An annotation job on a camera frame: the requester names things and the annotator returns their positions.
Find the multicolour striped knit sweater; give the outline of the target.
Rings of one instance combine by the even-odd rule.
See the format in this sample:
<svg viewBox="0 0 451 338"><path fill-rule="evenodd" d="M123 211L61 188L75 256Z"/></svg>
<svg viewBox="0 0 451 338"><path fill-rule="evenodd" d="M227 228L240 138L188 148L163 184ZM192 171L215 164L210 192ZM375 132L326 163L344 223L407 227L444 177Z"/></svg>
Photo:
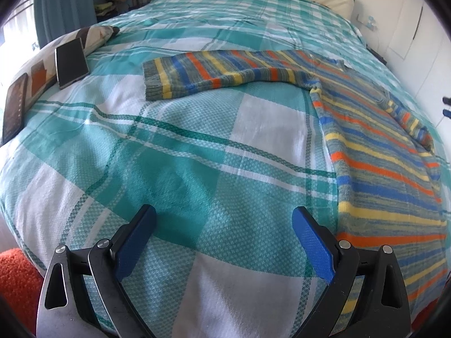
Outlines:
<svg viewBox="0 0 451 338"><path fill-rule="evenodd" d="M302 50L215 50L143 65L150 101L253 82L309 93L338 186L338 232L354 245L394 247L412 314L447 275L440 167L427 128L395 97L342 62Z"/></svg>

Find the orange fluffy rug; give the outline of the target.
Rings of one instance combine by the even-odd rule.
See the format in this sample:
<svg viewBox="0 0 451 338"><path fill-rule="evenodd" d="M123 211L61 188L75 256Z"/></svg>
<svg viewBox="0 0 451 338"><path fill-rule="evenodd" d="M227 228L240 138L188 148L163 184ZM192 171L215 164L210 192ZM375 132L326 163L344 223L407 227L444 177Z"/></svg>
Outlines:
<svg viewBox="0 0 451 338"><path fill-rule="evenodd" d="M19 321L35 334L43 277L19 249L1 253L1 297Z"/></svg>

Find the teal white plaid bedspread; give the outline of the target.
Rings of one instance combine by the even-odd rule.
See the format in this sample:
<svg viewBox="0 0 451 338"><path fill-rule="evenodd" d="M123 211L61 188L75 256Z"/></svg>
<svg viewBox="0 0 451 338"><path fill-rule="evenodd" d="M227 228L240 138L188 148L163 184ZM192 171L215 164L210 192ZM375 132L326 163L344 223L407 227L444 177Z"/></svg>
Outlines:
<svg viewBox="0 0 451 338"><path fill-rule="evenodd" d="M38 270L58 244L92 246L151 204L157 227L124 287L156 336L295 333L326 283L293 232L293 209L348 240L309 93L253 82L150 101L143 65L198 51L302 50L367 77L429 131L449 278L443 145L350 21L309 0L154 0L104 25L120 31L89 54L89 75L55 82L1 149L1 215Z"/></svg>

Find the dark tablet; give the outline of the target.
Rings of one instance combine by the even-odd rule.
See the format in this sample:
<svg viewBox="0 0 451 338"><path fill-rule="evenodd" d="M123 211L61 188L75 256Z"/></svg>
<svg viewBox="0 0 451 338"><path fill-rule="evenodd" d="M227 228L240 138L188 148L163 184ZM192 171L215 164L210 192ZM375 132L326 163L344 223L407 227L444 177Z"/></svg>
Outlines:
<svg viewBox="0 0 451 338"><path fill-rule="evenodd" d="M1 145L12 140L24 126L28 74L20 75L8 88L3 115Z"/></svg>

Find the black smartphone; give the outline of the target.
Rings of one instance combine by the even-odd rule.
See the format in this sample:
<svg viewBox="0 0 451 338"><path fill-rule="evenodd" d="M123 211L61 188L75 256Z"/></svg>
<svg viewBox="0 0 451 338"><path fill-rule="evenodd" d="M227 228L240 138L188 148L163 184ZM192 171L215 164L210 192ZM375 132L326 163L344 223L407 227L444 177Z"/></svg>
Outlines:
<svg viewBox="0 0 451 338"><path fill-rule="evenodd" d="M64 89L89 75L82 39L76 38L55 49L57 82Z"/></svg>

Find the blue curtain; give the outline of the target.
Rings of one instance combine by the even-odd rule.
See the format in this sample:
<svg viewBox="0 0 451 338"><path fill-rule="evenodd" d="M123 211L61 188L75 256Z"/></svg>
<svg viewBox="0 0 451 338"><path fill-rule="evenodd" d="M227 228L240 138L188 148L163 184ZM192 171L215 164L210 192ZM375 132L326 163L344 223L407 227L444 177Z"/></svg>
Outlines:
<svg viewBox="0 0 451 338"><path fill-rule="evenodd" d="M56 38L97 23L95 5L105 0L34 0L39 47Z"/></svg>

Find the white wall socket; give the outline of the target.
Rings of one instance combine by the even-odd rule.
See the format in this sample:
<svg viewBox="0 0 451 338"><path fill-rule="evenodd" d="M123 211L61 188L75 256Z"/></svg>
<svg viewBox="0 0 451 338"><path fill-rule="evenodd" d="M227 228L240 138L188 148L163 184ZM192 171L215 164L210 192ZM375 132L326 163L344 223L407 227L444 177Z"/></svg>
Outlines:
<svg viewBox="0 0 451 338"><path fill-rule="evenodd" d="M375 18L371 15L360 13L356 15L355 20L370 31L375 31L377 29Z"/></svg>

